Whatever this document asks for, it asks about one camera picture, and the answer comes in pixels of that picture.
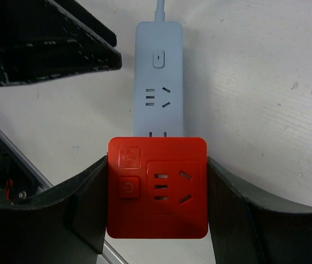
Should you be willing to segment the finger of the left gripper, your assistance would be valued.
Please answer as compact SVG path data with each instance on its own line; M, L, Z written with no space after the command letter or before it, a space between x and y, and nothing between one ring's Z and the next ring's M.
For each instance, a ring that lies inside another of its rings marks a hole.
M116 45L76 1L0 1L0 86L118 70Z

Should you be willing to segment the red cube socket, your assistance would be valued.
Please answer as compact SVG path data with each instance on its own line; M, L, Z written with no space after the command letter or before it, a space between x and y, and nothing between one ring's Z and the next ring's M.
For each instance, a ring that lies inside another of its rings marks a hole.
M207 144L200 137L116 137L108 144L107 233L201 239L208 232Z

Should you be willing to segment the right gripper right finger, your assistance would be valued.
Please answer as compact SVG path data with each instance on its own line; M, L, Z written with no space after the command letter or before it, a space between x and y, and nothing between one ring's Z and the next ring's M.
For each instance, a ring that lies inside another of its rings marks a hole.
M293 202L208 159L216 263L312 263L312 206Z

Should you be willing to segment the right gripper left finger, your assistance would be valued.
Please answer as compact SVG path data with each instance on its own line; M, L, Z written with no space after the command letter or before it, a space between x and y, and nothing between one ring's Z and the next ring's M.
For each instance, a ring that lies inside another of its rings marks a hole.
M0 206L0 263L96 263L107 222L107 159L22 204Z

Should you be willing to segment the light blue power strip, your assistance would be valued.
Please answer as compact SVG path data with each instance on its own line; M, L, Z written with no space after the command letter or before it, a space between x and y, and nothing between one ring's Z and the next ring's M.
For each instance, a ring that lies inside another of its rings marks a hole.
M136 28L134 136L183 136L183 28L142 22Z

